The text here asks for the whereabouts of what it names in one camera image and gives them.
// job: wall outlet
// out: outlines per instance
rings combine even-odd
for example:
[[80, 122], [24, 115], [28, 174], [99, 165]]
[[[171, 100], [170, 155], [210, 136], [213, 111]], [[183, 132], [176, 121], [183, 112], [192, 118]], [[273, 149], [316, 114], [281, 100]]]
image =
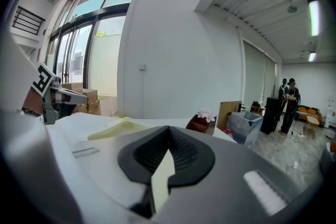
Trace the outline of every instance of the wall outlet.
[[146, 70], [146, 65], [143, 65], [143, 64], [139, 65], [139, 70], [140, 71], [145, 71]]
[[297, 169], [298, 166], [299, 166], [299, 163], [297, 161], [295, 161], [294, 164], [293, 164], [293, 169]]

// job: floor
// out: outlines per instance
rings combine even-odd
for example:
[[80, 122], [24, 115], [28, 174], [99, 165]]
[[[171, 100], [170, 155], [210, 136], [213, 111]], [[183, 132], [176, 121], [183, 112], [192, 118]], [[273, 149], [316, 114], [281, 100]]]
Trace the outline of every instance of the floor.
[[[260, 132], [251, 149], [287, 173], [298, 188], [304, 191], [313, 183], [323, 179], [318, 161], [326, 143], [331, 141], [326, 134], [333, 131], [317, 127], [314, 128], [313, 134], [311, 129], [303, 128], [304, 122], [293, 121], [287, 136], [282, 136], [278, 133], [282, 119], [283, 116], [275, 132], [269, 135]], [[293, 168], [294, 161], [299, 163], [297, 169]]]

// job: ceiling light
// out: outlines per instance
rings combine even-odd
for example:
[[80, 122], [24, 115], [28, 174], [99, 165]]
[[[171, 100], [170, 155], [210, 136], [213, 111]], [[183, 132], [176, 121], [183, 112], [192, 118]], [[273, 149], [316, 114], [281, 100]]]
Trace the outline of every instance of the ceiling light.
[[320, 34], [320, 7], [317, 0], [308, 0], [310, 10], [311, 35]]
[[289, 7], [287, 8], [288, 13], [295, 13], [298, 10], [298, 7], [296, 5], [292, 5], [291, 2], [289, 2]]
[[316, 57], [316, 52], [311, 52], [309, 55], [309, 60], [310, 62], [313, 62], [315, 60]]

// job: white flower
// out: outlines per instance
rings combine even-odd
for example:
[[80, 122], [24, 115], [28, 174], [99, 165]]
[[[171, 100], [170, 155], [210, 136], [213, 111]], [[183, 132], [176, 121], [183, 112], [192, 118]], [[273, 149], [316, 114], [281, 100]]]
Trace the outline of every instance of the white flower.
[[215, 121], [214, 114], [209, 114], [208, 117], [206, 117], [206, 122], [209, 123], [210, 121]]
[[210, 121], [215, 121], [215, 115], [210, 112], [209, 109], [201, 109], [197, 113], [198, 118], [206, 118], [206, 122], [209, 123]]

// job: black speaker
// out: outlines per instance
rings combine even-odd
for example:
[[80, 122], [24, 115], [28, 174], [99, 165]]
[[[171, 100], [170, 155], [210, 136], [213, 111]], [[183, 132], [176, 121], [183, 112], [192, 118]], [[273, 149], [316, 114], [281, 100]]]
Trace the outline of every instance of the black speaker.
[[278, 98], [267, 98], [266, 111], [260, 130], [269, 134], [274, 132], [278, 124], [278, 112], [281, 106], [281, 100]]

